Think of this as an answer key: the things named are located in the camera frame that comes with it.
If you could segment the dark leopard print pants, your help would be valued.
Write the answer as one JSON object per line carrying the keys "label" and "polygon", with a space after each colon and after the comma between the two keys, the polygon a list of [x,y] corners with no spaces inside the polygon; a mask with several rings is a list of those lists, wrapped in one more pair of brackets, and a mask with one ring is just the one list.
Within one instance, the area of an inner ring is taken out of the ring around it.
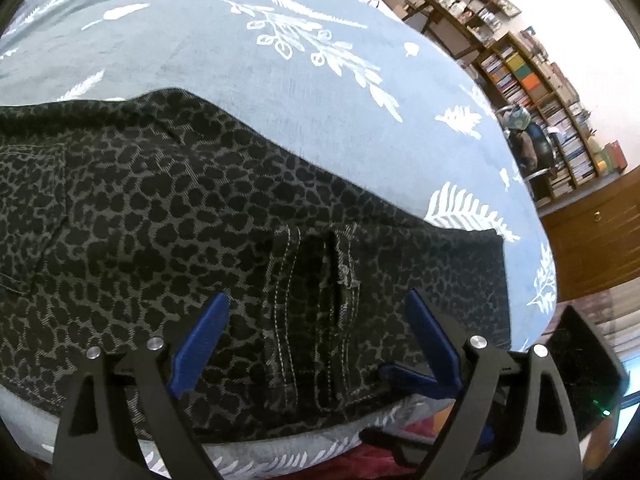
{"label": "dark leopard print pants", "polygon": [[503,240],[439,229],[179,89],[1,112],[1,382],[50,414],[94,344],[227,329],[180,405],[206,442],[288,437],[397,402],[423,353],[407,292],[511,342]]}

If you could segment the blue leaf print bedsheet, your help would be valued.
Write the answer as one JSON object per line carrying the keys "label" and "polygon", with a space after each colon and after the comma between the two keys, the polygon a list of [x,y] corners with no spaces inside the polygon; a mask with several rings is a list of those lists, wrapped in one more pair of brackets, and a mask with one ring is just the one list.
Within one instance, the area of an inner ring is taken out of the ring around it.
{"label": "blue leaf print bedsheet", "polygon": [[[1,38],[1,111],[124,102],[179,89],[314,166],[431,226],[503,240],[510,346],[555,307],[548,238],[480,87],[431,40],[358,0],[25,0]],[[316,466],[369,426],[402,427],[444,402],[400,393],[352,422],[288,437],[206,442],[224,476]],[[62,414],[4,388],[1,421],[50,462]]]}

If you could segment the wooden wall shelf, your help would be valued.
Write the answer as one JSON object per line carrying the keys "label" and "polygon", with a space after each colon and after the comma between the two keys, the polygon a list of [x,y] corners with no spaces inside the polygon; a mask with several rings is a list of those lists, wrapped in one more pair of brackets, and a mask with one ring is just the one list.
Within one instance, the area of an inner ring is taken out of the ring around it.
{"label": "wooden wall shelf", "polygon": [[485,52],[522,13],[510,0],[404,0],[396,10],[461,66]]}

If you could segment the blue office chair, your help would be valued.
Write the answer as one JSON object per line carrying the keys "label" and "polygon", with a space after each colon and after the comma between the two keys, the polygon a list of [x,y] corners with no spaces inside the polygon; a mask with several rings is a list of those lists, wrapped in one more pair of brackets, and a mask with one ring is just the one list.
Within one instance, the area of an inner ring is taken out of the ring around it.
{"label": "blue office chair", "polygon": [[497,115],[523,179],[554,178],[559,170],[551,138],[529,111],[520,104],[511,104],[500,108]]}

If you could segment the wooden cabinet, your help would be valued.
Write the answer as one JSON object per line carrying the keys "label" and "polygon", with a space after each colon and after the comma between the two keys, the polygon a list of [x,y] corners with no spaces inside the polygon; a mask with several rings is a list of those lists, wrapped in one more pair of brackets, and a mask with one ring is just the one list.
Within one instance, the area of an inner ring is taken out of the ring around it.
{"label": "wooden cabinet", "polygon": [[639,276],[639,170],[541,217],[556,269],[559,302]]}

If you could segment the wooden bookshelf with books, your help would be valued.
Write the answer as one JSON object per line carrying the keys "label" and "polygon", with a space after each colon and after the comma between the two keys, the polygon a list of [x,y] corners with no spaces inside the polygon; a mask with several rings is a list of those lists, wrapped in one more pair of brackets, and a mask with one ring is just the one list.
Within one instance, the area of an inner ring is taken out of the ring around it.
{"label": "wooden bookshelf with books", "polygon": [[591,113],[580,102],[562,70],[548,60],[542,45],[528,32],[508,32],[474,61],[496,105],[521,105],[544,130],[556,161],[555,174],[533,178],[529,191],[538,206],[558,200],[628,162],[620,144],[598,144]]}

